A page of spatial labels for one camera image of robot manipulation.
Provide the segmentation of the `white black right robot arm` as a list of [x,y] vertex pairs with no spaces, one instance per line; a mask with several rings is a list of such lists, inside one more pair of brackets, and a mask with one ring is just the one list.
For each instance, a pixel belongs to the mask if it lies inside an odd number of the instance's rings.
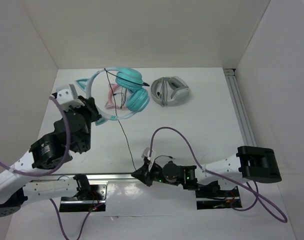
[[275,152],[270,148],[240,146],[232,156],[202,165],[177,165],[169,161],[164,166],[156,163],[156,156],[143,152],[143,165],[131,176],[146,186],[154,182],[179,186],[185,190],[199,190],[209,187],[212,194],[222,196],[239,184],[254,181],[273,184],[282,180]]

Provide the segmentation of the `teal cat-ear headphones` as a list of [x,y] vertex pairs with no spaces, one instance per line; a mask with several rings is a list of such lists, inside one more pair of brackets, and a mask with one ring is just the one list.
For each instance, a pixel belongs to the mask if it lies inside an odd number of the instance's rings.
[[126,115],[111,115],[98,109],[101,118],[94,123],[96,126],[102,125],[107,121],[120,121],[129,119],[135,114],[142,112],[150,102],[148,91],[145,87],[149,84],[143,81],[142,74],[127,67],[108,67],[97,71],[90,78],[81,78],[75,81],[76,85],[85,92],[86,97],[92,96],[92,85],[100,73],[106,76],[115,77],[115,83],[108,83],[109,92],[105,109],[129,111]]

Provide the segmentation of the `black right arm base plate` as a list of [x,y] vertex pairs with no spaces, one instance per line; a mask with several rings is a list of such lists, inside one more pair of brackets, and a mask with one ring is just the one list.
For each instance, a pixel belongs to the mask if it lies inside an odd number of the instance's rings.
[[211,192],[204,187],[195,192],[197,210],[241,209],[242,203],[238,187],[232,190],[219,190]]

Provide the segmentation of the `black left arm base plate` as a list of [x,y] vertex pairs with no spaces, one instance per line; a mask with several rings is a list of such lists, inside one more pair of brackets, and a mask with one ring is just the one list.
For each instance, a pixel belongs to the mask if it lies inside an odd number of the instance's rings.
[[91,192],[83,199],[62,197],[59,204],[60,213],[87,213],[106,211],[107,183],[91,183]]

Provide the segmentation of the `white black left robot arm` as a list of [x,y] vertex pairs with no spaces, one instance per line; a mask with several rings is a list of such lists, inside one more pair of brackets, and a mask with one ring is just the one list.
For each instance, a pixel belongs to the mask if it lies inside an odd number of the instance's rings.
[[39,177],[57,171],[73,158],[70,152],[85,153],[91,148],[91,126],[102,116],[94,98],[78,96],[78,106],[69,105],[67,111],[58,103],[62,119],[56,121],[54,131],[45,134],[30,146],[21,159],[12,166],[4,165],[0,173],[0,218],[12,215],[30,203],[69,197],[84,200],[91,196],[92,189],[85,174],[55,181],[37,183]]

